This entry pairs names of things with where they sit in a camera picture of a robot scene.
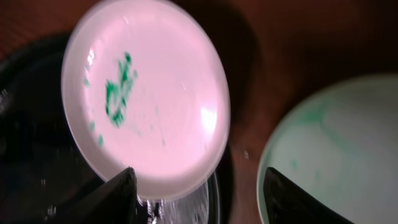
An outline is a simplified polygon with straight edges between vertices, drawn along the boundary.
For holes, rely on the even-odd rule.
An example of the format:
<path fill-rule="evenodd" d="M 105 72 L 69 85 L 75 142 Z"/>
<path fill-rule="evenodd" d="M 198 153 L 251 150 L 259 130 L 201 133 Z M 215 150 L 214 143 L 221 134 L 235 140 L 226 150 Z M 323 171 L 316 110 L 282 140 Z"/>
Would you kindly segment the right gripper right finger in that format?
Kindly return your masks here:
<path fill-rule="evenodd" d="M 266 169 L 263 193 L 270 224 L 352 224 L 273 167 Z"/>

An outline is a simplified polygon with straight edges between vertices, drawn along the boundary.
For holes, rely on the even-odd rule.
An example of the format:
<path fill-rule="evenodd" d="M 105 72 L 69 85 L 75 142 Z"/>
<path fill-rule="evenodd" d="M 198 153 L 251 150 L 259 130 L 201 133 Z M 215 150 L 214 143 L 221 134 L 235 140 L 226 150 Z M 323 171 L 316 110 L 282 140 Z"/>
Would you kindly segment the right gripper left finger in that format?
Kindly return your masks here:
<path fill-rule="evenodd" d="M 49 219 L 53 224 L 132 224 L 136 222 L 137 179 L 128 167 L 77 204 Z"/>

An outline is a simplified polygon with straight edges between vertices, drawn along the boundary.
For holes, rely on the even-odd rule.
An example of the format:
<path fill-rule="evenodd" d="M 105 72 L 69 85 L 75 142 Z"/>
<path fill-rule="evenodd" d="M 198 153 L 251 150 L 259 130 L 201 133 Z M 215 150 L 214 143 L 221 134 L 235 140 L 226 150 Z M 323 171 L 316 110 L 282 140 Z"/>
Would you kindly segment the white plate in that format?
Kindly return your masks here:
<path fill-rule="evenodd" d="M 257 172 L 257 206 L 273 167 L 352 223 L 397 222 L 397 75 L 332 85 L 298 104 L 267 141 Z"/>
<path fill-rule="evenodd" d="M 62 101 L 82 156 L 103 180 L 132 167 L 151 200 L 190 194 L 226 147 L 230 102 L 220 57 L 170 1 L 101 1 L 63 57 Z"/>

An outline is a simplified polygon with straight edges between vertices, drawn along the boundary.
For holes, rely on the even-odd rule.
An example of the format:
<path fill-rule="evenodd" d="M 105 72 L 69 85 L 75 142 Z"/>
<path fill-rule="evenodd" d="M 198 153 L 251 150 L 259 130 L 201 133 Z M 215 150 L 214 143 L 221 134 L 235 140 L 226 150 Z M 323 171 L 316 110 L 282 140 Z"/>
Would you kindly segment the white plate back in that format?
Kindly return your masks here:
<path fill-rule="evenodd" d="M 220 57 L 170 1 L 101 1 L 63 57 L 62 101 L 82 156 L 103 180 L 132 167 L 151 200 L 190 194 L 226 147 L 230 102 Z"/>

